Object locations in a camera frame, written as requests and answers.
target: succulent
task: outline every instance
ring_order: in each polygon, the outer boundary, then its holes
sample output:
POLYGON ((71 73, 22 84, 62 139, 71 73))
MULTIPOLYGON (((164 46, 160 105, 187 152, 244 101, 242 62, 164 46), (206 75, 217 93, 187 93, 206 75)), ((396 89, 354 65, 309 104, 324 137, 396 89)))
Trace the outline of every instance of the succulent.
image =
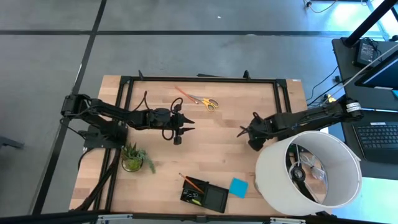
POLYGON ((137 171, 141 168, 141 164, 143 162, 147 162, 152 173, 156 173, 154 162, 149 158, 145 150, 137 150, 137 143, 135 143, 134 146, 131 146, 131 143, 126 145, 123 148, 121 155, 124 160, 124 164, 129 170, 137 171))

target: scissors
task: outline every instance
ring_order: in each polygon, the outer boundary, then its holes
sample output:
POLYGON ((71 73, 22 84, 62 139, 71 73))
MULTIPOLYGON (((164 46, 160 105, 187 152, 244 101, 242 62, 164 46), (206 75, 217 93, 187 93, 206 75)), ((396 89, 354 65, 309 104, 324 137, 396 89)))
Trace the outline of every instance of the scissors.
POLYGON ((188 94, 188 96, 191 96, 192 98, 201 101, 206 106, 207 110, 210 112, 213 112, 218 107, 218 102, 215 101, 214 99, 206 99, 198 96, 193 96, 190 94, 188 94))

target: wooden tabletop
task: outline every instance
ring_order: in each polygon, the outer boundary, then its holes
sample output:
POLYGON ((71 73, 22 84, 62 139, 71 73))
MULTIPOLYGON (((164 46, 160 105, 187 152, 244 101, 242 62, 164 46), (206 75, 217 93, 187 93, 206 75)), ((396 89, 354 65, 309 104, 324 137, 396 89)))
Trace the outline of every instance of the wooden tabletop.
MULTIPOLYGON (((98 98, 114 104, 119 80, 120 76, 104 76, 98 98)), ((287 80, 287 86, 292 111, 306 110, 301 81, 287 80)), ((175 146, 173 141, 164 140, 158 130, 137 131, 130 128, 127 141, 132 144, 137 142, 138 147, 147 151, 155 163, 156 174, 151 173, 147 164, 134 173, 124 171, 119 165, 112 212, 222 215, 180 201, 183 179, 178 173, 181 172, 226 189, 233 177, 247 181, 249 188, 246 197, 229 194, 224 215, 281 215, 254 187, 259 152, 249 147, 247 135, 236 137, 241 131, 239 126, 247 126, 253 119, 253 111, 263 118, 276 113, 271 84, 136 81, 130 109, 138 105, 146 90, 148 105, 153 109, 170 108, 174 99, 182 97, 181 113, 195 122, 185 127, 196 129, 186 132, 182 136, 182 144, 175 146), (215 112, 208 112, 203 104, 196 105, 183 96, 174 88, 175 85, 192 95, 212 97, 220 107, 215 112)), ((285 110, 281 88, 279 93, 282 110, 285 110)), ((268 140, 265 146, 275 141, 268 140)), ((97 184, 103 155, 103 149, 95 149, 83 158, 70 208, 79 206, 97 184)), ((107 190, 105 186, 101 208, 104 207, 107 190)))

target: monitor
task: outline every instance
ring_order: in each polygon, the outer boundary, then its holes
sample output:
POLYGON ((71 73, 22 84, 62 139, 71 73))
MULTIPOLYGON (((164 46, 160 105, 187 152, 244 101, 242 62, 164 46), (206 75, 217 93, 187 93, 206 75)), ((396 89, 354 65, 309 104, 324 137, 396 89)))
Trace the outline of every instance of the monitor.
POLYGON ((355 85, 398 90, 398 50, 365 73, 355 85))

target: gray floor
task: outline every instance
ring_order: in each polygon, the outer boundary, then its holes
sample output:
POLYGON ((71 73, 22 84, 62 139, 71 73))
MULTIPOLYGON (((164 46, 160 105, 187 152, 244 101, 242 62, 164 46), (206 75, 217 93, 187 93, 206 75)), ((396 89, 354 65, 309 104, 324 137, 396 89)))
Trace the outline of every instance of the gray floor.
MULTIPOLYGON (((88 29, 100 0, 1 0, 0 29, 88 29)), ((314 4, 322 9, 329 2, 314 4)), ((108 1, 100 30, 301 30, 350 31, 370 13, 360 3, 338 2, 323 14, 302 1, 108 1)), ((371 30, 378 31, 377 26, 371 30)), ((0 150, 0 217, 29 213, 37 184, 88 36, 0 36, 0 135, 25 143, 0 150)), ((103 75, 240 77, 303 80, 311 88, 336 67, 331 38, 275 36, 97 36, 80 93, 96 96, 103 75)), ((326 81, 315 96, 332 86, 326 81)), ((72 122, 77 129, 85 124, 72 122)), ((83 141, 68 132, 45 213, 65 212, 83 141)))

